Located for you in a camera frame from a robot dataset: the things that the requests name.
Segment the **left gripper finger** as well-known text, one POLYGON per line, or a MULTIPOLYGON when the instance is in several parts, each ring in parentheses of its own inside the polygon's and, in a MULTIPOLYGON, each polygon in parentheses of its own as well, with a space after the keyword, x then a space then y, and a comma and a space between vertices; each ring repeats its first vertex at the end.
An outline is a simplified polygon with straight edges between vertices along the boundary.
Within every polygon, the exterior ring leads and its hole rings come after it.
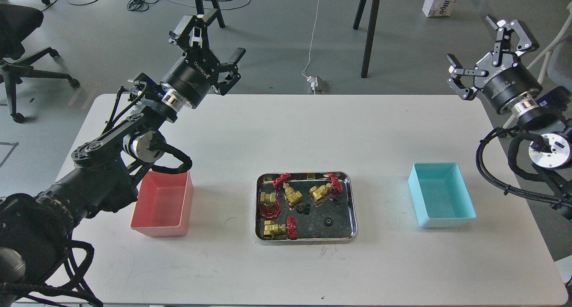
POLYGON ((219 14, 219 9, 212 9, 205 14, 184 15, 178 26, 169 32, 169 43, 184 52, 190 49, 209 49, 208 26, 219 14))
POLYGON ((246 53, 246 49, 242 47, 237 47, 233 54, 229 57, 226 63, 221 63, 218 66, 219 73, 227 72, 227 71, 237 71, 238 69, 238 62, 246 53))

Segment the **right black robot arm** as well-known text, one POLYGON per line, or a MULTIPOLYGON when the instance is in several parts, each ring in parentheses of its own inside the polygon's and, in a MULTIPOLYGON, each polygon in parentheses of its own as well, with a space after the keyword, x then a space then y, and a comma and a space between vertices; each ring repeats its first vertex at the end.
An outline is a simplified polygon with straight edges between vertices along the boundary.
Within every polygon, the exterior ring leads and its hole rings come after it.
POLYGON ((481 93, 497 114, 511 113, 517 123, 510 128, 494 128, 480 140, 475 159, 477 169, 505 194, 549 203, 560 215, 571 219, 571 181, 558 172, 571 167, 571 119, 563 116, 571 93, 559 86, 538 103, 541 84, 521 62, 521 55, 538 49, 537 40, 519 20, 496 21, 490 16, 486 20, 496 33, 493 49, 472 68, 462 67, 449 53, 447 82, 464 101, 471 101, 481 93), (484 164, 485 147, 494 138, 507 136, 512 138, 507 154, 511 171, 521 179, 545 183, 552 195, 513 187, 488 171, 484 164))

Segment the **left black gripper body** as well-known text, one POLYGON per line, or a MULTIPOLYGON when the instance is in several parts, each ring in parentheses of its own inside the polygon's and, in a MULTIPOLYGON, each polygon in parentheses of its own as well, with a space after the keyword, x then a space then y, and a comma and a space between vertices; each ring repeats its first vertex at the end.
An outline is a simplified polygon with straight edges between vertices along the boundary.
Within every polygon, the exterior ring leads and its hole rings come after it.
POLYGON ((184 106, 197 108, 207 94, 224 96, 239 81, 238 70, 219 73, 221 63, 210 49, 190 49, 164 75, 160 85, 166 93, 182 97, 184 106))

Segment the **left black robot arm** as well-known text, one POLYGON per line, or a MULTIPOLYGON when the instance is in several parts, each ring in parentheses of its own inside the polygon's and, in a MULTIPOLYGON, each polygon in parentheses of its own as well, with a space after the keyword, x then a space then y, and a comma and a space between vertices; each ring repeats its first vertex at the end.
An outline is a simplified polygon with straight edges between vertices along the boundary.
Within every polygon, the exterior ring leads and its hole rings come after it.
POLYGON ((208 26, 224 26, 220 9, 185 15, 169 42, 182 57, 155 83, 141 73, 133 82, 131 115, 112 111, 98 138, 71 153, 74 170, 36 196, 15 193, 1 199, 1 305, 27 298, 55 305, 66 295, 101 307, 84 275, 94 258, 91 244, 73 240, 73 229, 100 211, 116 213, 137 201, 137 185, 149 171, 176 174, 191 158, 160 133, 183 107, 196 108, 209 93, 225 95, 239 81, 237 48, 226 63, 210 50, 208 26))

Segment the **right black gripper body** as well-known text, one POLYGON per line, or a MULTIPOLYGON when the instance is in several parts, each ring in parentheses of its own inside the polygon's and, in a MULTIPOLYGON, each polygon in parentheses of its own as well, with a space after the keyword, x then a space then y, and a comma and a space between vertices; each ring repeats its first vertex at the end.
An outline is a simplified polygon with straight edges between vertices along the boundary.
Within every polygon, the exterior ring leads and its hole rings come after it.
POLYGON ((474 87, 482 91, 495 112, 499 115, 510 111, 509 103, 521 95, 537 97, 542 90, 537 79, 531 75, 520 61, 488 66, 484 77, 474 77, 474 87))

